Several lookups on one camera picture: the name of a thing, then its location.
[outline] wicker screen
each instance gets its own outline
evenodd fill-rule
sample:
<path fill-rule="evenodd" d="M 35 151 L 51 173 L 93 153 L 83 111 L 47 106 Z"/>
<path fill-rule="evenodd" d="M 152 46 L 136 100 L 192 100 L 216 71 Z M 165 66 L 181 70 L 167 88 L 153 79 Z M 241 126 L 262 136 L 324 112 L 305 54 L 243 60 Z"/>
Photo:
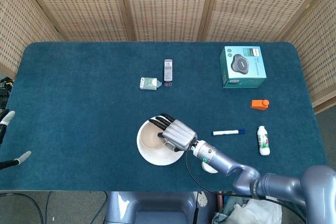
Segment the wicker screen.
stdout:
<path fill-rule="evenodd" d="M 205 0 L 130 0 L 137 40 L 195 41 Z"/>
<path fill-rule="evenodd" d="M 0 68 L 10 78 L 28 44 L 61 39 L 33 0 L 0 0 Z"/>
<path fill-rule="evenodd" d="M 299 51 L 316 106 L 336 90 L 336 0 L 315 0 L 286 40 Z"/>
<path fill-rule="evenodd" d="M 215 0 L 207 41 L 274 40 L 304 0 Z"/>
<path fill-rule="evenodd" d="M 68 40 L 127 40 L 118 0 L 38 0 Z"/>

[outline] small bottle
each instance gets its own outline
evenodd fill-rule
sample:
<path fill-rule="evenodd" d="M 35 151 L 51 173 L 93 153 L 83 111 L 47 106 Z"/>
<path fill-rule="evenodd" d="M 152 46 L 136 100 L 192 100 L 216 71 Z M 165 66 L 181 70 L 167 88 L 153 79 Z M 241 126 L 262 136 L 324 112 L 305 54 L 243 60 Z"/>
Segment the small bottle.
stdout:
<path fill-rule="evenodd" d="M 259 126 L 257 135 L 258 135 L 259 153 L 262 156 L 269 155 L 270 149 L 268 145 L 268 136 L 265 126 Z"/>

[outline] green and white box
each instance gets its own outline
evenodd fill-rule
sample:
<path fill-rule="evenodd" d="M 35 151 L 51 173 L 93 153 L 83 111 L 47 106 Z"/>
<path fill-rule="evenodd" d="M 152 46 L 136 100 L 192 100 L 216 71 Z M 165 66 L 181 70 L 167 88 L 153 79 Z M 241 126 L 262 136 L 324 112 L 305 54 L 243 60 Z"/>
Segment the green and white box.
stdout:
<path fill-rule="evenodd" d="M 260 47 L 228 46 L 220 54 L 223 88 L 257 88 L 266 79 Z"/>

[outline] orange object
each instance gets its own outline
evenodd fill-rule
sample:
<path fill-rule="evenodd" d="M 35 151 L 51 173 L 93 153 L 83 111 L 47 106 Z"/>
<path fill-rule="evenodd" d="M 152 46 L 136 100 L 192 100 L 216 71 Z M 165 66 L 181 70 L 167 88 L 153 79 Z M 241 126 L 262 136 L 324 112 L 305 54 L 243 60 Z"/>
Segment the orange object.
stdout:
<path fill-rule="evenodd" d="M 252 100 L 251 108 L 256 110 L 266 110 L 268 109 L 269 101 L 268 100 Z"/>

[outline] white saucer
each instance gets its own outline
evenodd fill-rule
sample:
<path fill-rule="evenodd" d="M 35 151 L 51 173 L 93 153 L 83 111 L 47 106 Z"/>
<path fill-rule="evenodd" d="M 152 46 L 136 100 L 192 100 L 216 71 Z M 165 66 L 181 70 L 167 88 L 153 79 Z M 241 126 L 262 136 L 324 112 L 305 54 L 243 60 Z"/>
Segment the white saucer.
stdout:
<path fill-rule="evenodd" d="M 138 131 L 138 135 L 136 137 L 137 139 L 137 146 L 138 150 L 141 154 L 141 156 L 148 161 L 149 163 L 153 165 L 170 165 L 175 163 L 177 160 L 182 157 L 184 152 L 174 152 L 168 149 L 166 146 L 156 149 L 156 150 L 150 150 L 147 149 L 142 145 L 140 142 L 140 133 L 142 131 L 142 128 L 147 124 L 150 123 L 149 121 L 146 121 L 143 123 L 143 125 L 140 127 Z"/>

